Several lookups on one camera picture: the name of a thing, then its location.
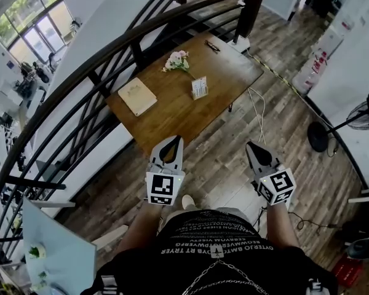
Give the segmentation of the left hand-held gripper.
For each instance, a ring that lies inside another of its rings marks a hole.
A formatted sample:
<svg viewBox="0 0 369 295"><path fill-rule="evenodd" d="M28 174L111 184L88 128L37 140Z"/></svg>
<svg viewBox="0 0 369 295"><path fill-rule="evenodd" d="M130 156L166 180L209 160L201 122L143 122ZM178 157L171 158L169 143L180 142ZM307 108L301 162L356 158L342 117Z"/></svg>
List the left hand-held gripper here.
<svg viewBox="0 0 369 295"><path fill-rule="evenodd" d="M181 168L184 141L180 135L168 137L153 147L146 171L148 203L172 206L185 178L185 172L162 165Z"/></svg>

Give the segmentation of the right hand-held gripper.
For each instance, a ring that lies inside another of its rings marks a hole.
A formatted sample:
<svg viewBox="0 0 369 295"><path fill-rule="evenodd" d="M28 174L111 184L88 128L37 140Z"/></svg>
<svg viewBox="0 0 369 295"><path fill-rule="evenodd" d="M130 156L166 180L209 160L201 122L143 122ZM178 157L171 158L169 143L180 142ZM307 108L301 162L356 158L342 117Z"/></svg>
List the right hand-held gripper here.
<svg viewBox="0 0 369 295"><path fill-rule="evenodd" d="M289 206L296 189L292 170L285 168L278 153L265 144L247 142L245 150L250 168L256 176L253 182L256 193L270 206L279 203Z"/></svg>

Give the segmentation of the person's left forearm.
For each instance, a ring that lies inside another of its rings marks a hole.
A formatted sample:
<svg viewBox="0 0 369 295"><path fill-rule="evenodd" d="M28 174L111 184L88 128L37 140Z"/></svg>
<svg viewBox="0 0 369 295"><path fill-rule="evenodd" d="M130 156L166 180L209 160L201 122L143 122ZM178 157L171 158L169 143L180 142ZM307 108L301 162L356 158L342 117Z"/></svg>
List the person's left forearm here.
<svg viewBox="0 0 369 295"><path fill-rule="evenodd" d="M147 256L156 240L162 205L143 202L138 214L117 247L117 257Z"/></svg>

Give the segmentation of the person's right forearm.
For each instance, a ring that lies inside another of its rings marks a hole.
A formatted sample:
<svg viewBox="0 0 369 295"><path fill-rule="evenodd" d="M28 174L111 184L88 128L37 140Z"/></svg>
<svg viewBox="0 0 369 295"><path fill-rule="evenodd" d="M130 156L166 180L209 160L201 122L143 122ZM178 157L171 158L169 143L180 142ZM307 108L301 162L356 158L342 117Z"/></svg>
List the person's right forearm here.
<svg viewBox="0 0 369 295"><path fill-rule="evenodd" d="M278 250L290 250L304 254L284 202L267 207L267 235L268 240Z"/></svg>

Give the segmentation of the brown wooden table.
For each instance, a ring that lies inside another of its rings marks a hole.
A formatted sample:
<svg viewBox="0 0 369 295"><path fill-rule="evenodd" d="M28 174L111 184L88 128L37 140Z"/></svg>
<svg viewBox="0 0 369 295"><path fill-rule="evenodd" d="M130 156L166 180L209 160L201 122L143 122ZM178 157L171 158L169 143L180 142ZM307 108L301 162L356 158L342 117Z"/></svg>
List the brown wooden table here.
<svg viewBox="0 0 369 295"><path fill-rule="evenodd" d="M221 52L213 52L204 44L205 40ZM190 72L196 79L207 77L207 96L193 100L193 80L186 72L162 72L169 57L164 55L137 74L157 97L157 102L146 112L135 116L116 93L106 100L110 110L147 155L170 136L180 135L184 143L189 144L263 73L247 57L210 33L194 36L177 50L189 52Z"/></svg>

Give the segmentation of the person's light shoe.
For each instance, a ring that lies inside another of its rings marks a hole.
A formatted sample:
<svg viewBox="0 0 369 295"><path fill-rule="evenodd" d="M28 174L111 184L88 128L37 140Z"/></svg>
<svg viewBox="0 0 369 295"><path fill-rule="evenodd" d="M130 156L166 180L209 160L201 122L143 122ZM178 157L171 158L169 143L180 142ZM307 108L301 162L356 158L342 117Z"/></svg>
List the person's light shoe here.
<svg viewBox="0 0 369 295"><path fill-rule="evenodd" d="M181 203L184 210L189 210L190 208L194 208L196 206L194 199L188 194L182 196Z"/></svg>

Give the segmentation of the black standing floor fan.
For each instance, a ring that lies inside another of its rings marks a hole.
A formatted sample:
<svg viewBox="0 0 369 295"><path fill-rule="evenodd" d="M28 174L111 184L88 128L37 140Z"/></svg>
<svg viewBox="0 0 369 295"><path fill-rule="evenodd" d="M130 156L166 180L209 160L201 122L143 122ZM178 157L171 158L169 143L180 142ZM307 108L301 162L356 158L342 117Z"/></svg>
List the black standing floor fan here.
<svg viewBox="0 0 369 295"><path fill-rule="evenodd" d="M307 129L307 138L313 150L316 152L326 151L329 134L347 125L354 130L369 130L369 94L366 101L356 106L347 119L335 127L326 129L320 122L312 122Z"/></svg>

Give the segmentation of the beige hardcover book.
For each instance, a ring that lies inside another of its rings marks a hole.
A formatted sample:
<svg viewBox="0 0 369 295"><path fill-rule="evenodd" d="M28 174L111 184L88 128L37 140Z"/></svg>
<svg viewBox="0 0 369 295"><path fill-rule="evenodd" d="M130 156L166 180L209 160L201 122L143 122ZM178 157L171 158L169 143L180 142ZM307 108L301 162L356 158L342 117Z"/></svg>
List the beige hardcover book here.
<svg viewBox="0 0 369 295"><path fill-rule="evenodd" d="M119 89L117 94L137 117L157 102L155 94L137 77Z"/></svg>

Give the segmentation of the yellow black striped floor strip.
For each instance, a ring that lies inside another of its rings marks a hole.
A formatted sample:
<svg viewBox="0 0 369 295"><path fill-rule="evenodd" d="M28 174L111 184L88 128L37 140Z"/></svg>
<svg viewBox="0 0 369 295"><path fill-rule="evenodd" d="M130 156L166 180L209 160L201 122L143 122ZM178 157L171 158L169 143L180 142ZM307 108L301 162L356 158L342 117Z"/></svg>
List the yellow black striped floor strip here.
<svg viewBox="0 0 369 295"><path fill-rule="evenodd" d="M264 68L266 68L268 71L270 71L271 73L273 73L273 75L275 75L276 78L278 78L280 81L282 81L285 85L287 85L295 94L297 94L299 97L302 97L302 95L299 93L299 91L293 86L293 84L291 82L289 82L286 78L284 78L283 76L281 76L277 71L273 70L272 68L270 68L266 63L264 63L263 61L259 60L258 58L254 57L253 55L250 55L250 57L252 59L254 59L257 63L259 63L260 65L262 65Z"/></svg>

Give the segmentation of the pink artificial flower bouquet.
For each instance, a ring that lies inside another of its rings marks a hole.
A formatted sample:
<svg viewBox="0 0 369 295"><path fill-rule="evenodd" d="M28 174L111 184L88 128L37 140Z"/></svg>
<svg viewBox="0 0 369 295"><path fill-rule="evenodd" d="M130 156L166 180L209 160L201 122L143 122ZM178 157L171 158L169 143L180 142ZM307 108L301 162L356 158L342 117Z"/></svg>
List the pink artificial flower bouquet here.
<svg viewBox="0 0 369 295"><path fill-rule="evenodd" d="M190 72L190 65L188 63L189 52L184 50L179 50L172 52L165 65L162 68L162 72L168 72L173 70L181 70L186 72L192 80L196 80L193 74Z"/></svg>

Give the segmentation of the person's black printed shirt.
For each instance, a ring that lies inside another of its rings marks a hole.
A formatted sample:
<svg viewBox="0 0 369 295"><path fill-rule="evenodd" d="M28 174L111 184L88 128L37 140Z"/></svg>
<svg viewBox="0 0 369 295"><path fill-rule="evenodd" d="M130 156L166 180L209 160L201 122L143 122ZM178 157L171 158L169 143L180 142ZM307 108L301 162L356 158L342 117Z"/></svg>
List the person's black printed shirt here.
<svg viewBox="0 0 369 295"><path fill-rule="evenodd" d="M81 295L338 295L338 282L250 223L165 226L147 256L115 256Z"/></svg>

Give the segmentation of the white power strip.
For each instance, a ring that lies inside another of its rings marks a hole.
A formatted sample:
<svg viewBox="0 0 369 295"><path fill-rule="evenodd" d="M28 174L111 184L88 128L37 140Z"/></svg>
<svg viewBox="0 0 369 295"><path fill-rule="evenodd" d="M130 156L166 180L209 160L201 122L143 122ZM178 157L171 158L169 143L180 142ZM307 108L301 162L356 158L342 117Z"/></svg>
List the white power strip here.
<svg viewBox="0 0 369 295"><path fill-rule="evenodd" d="M239 35L236 42L232 39L228 42L228 45L239 53L243 53L250 48L250 41L247 37Z"/></svg>

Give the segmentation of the dark metal stair railing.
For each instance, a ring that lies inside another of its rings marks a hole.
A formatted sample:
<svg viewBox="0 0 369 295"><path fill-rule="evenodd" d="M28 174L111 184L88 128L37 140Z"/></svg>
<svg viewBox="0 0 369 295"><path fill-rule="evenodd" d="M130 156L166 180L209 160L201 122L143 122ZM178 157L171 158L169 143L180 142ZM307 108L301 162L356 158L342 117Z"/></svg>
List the dark metal stair railing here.
<svg viewBox="0 0 369 295"><path fill-rule="evenodd" d="M180 35L204 25L225 36L220 15L236 11L234 38L244 0L149 0L122 36L99 50L68 76L37 108L17 137L0 170L0 264L23 238L24 199L47 201L68 188L67 180L120 124L106 102L120 77L147 68L172 50Z"/></svg>

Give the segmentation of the large glass window door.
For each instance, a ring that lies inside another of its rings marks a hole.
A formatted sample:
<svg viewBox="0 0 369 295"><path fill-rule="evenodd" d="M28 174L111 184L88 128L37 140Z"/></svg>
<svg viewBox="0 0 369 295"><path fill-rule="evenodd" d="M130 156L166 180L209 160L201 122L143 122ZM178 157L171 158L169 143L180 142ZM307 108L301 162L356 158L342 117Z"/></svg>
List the large glass window door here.
<svg viewBox="0 0 369 295"><path fill-rule="evenodd" d="M72 20L64 0L15 0L0 16L0 44L18 63L47 63L67 47Z"/></svg>

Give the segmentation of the thick dark wooden newel post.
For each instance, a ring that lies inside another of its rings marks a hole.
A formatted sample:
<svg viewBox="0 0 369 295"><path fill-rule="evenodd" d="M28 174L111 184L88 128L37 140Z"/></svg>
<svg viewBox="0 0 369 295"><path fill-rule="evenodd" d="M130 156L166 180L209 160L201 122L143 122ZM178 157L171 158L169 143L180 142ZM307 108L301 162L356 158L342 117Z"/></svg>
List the thick dark wooden newel post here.
<svg viewBox="0 0 369 295"><path fill-rule="evenodd" d="M251 33L262 0L244 0L244 3L245 5L240 12L240 17L237 23L236 32L233 39L234 43L237 43L240 36L245 38Z"/></svg>

